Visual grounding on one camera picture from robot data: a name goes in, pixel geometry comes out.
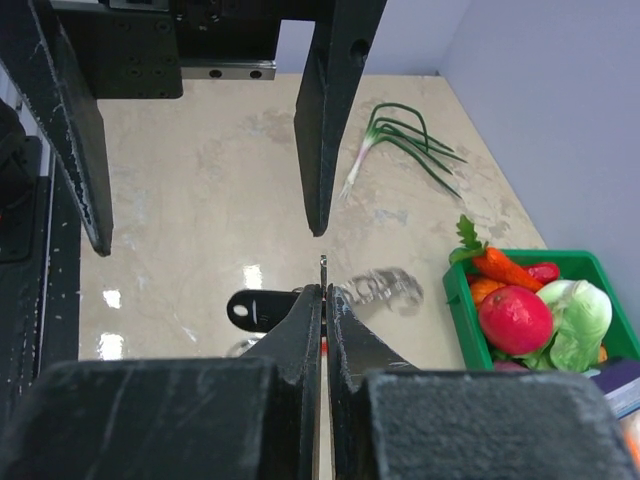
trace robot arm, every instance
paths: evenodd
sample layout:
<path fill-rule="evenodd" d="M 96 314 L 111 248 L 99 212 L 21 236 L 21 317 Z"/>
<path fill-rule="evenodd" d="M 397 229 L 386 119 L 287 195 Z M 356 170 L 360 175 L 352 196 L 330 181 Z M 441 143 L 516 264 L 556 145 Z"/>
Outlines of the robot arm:
<path fill-rule="evenodd" d="M 329 221 L 342 134 L 386 0 L 8 0 L 0 63 L 63 166 L 96 252 L 113 213 L 99 98 L 178 98 L 183 78 L 273 78 L 282 20 L 315 22 L 294 119 L 309 228 Z"/>

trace red apple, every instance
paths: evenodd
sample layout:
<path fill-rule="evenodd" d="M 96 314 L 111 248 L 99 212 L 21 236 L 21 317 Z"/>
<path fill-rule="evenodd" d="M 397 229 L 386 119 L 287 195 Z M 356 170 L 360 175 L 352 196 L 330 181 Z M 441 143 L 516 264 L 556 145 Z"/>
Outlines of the red apple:
<path fill-rule="evenodd" d="M 551 310 L 535 293 L 506 286 L 491 292 L 478 310 L 480 327 L 491 344 L 509 355 L 525 355 L 551 338 Z"/>

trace black metal plate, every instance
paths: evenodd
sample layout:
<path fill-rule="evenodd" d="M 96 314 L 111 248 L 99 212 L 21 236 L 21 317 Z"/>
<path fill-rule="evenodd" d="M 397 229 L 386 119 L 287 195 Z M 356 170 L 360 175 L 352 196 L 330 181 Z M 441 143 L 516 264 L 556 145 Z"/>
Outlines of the black metal plate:
<path fill-rule="evenodd" d="M 182 76 L 173 19 L 165 12 L 53 2 L 96 98 L 178 98 Z"/>
<path fill-rule="evenodd" d="M 15 208 L 6 210 L 0 219 L 0 263 L 18 262 L 29 256 L 34 225 L 35 180 L 40 171 L 42 143 L 38 137 L 27 137 L 24 143 L 23 167 L 33 179 L 34 193 Z"/>
<path fill-rule="evenodd" d="M 80 337 L 80 231 L 82 224 L 73 198 L 55 166 L 51 199 L 46 308 L 40 326 L 37 372 L 54 363 L 78 359 Z"/>
<path fill-rule="evenodd" d="M 102 116 L 48 0 L 0 2 L 0 63 L 64 166 L 89 241 L 109 255 L 113 212 Z"/>
<path fill-rule="evenodd" d="M 269 333 L 289 314 L 298 295 L 296 292 L 241 290 L 229 299 L 227 316 L 246 332 Z M 236 307 L 244 307 L 247 314 L 237 314 Z"/>
<path fill-rule="evenodd" d="M 258 358 L 60 364 L 16 412 L 0 477 L 284 478 L 260 475 L 274 380 Z"/>
<path fill-rule="evenodd" d="M 0 264 L 0 432 L 37 370 L 50 185 L 48 177 L 36 179 L 30 254 Z"/>
<path fill-rule="evenodd" d="M 371 450 L 359 458 L 373 458 L 368 475 L 346 478 L 638 478 L 618 421 L 582 375 L 371 373 L 364 385 Z"/>

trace gray wall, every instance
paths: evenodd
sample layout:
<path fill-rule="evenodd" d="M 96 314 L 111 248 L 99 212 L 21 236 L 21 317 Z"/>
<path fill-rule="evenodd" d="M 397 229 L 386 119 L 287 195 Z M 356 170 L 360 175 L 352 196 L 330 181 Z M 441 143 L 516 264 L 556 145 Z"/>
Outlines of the gray wall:
<path fill-rule="evenodd" d="M 640 330 L 640 2 L 476 0 L 441 72 L 548 245 L 598 255 Z"/>
<path fill-rule="evenodd" d="M 433 74 L 471 0 L 388 0 L 367 59 L 367 73 Z M 284 22 L 279 73 L 302 72 L 313 24 Z"/>

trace blurry object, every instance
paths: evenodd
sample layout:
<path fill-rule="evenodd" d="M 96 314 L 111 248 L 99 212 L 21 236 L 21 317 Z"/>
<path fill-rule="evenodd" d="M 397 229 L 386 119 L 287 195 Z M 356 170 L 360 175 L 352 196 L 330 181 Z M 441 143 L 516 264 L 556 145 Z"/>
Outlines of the blurry object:
<path fill-rule="evenodd" d="M 640 469 L 640 362 L 612 359 L 589 372 L 620 420 L 627 448 Z"/>
<path fill-rule="evenodd" d="M 352 306 L 383 301 L 389 310 L 405 316 L 415 314 L 424 301 L 424 290 L 416 278 L 401 268 L 369 270 L 340 288 Z"/>
<path fill-rule="evenodd" d="M 233 345 L 233 347 L 231 347 L 228 351 L 227 351 L 227 357 L 239 357 L 240 355 L 244 354 L 247 350 L 249 350 L 251 347 L 253 347 L 256 343 L 258 343 L 262 337 L 264 337 L 264 333 L 258 333 L 255 335 L 252 335 L 249 338 L 245 338 L 244 340 L 240 340 L 239 342 L 235 343 Z"/>

